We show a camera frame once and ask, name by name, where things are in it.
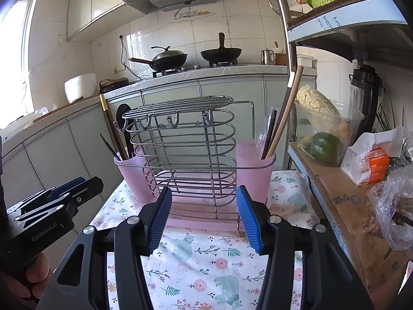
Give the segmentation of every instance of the table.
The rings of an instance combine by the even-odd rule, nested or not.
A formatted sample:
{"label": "table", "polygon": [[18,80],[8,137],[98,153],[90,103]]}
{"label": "table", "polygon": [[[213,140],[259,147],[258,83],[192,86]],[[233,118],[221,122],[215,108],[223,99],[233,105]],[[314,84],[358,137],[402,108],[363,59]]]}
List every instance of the table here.
{"label": "table", "polygon": [[313,163],[301,155],[297,143],[290,143],[288,155],[321,205],[342,250],[352,262],[370,293],[376,309],[386,309],[396,296],[412,250],[390,251],[383,238],[363,232],[367,211],[366,192],[373,185],[356,187],[339,167]]}
{"label": "table", "polygon": [[[295,171],[273,172],[267,206],[291,224],[312,228],[319,223],[309,203],[306,176]],[[140,211],[123,181],[106,201],[91,225],[115,227]],[[255,310],[265,275],[267,256],[258,256],[245,233],[166,227],[160,246],[142,257],[154,309]],[[107,257],[107,285],[112,310],[118,309],[113,253]],[[226,290],[236,290],[227,295]],[[295,253],[291,310],[300,309],[302,257]]]}

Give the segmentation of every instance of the wok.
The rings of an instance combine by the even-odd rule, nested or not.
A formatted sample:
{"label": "wok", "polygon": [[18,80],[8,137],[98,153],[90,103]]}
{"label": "wok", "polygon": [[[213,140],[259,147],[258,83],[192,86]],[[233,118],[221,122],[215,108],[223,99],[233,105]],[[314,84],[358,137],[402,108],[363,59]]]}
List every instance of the wok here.
{"label": "wok", "polygon": [[140,58],[129,58],[130,61],[135,63],[148,64],[153,70],[157,72],[170,70],[172,68],[180,68],[186,62],[187,54],[179,50],[169,51],[167,48],[162,48],[165,51],[156,55],[153,60],[148,61]]}
{"label": "wok", "polygon": [[241,49],[224,47],[225,34],[219,33],[218,36],[219,48],[201,51],[201,56],[212,63],[225,63],[237,59],[241,55]]}

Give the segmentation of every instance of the black blender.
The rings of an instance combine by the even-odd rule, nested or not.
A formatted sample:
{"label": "black blender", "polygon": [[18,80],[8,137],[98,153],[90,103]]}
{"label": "black blender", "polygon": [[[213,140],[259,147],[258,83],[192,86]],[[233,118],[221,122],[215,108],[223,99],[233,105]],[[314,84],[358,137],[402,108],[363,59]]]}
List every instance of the black blender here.
{"label": "black blender", "polygon": [[379,88],[382,87],[382,80],[376,70],[369,65],[361,65],[353,70],[353,75],[349,75],[351,82],[350,108],[362,111],[364,119],[360,123],[356,133],[355,141],[363,133],[371,133],[377,113],[377,103],[379,98]]}

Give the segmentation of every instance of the metal screw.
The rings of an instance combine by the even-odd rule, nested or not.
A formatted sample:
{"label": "metal screw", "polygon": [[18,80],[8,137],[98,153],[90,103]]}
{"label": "metal screw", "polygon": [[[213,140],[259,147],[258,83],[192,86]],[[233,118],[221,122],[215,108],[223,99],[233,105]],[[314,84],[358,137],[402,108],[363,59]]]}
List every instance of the metal screw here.
{"label": "metal screw", "polygon": [[323,224],[321,224],[321,223],[318,223],[318,224],[315,226],[315,230],[316,230],[317,232],[319,232],[319,233],[324,233],[325,231],[327,231],[327,229],[325,228],[325,226],[324,226]]}
{"label": "metal screw", "polygon": [[83,229],[83,233],[84,233],[84,234],[91,234],[91,233],[93,233],[93,232],[94,232],[93,226],[86,226],[86,227]]}
{"label": "metal screw", "polygon": [[131,217],[128,218],[127,223],[129,225],[134,225],[136,223],[139,223],[139,221],[140,221],[140,218],[138,216],[131,216]]}
{"label": "metal screw", "polygon": [[281,217],[274,214],[274,215],[270,216],[270,222],[271,223],[280,223],[281,222]]}

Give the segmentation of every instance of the window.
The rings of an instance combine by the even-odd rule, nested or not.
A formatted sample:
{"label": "window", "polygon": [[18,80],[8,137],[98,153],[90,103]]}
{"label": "window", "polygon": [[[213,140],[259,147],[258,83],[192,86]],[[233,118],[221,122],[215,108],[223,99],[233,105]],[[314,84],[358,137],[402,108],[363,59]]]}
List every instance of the window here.
{"label": "window", "polygon": [[0,23],[0,128],[33,110],[24,49],[32,0],[18,0]]}

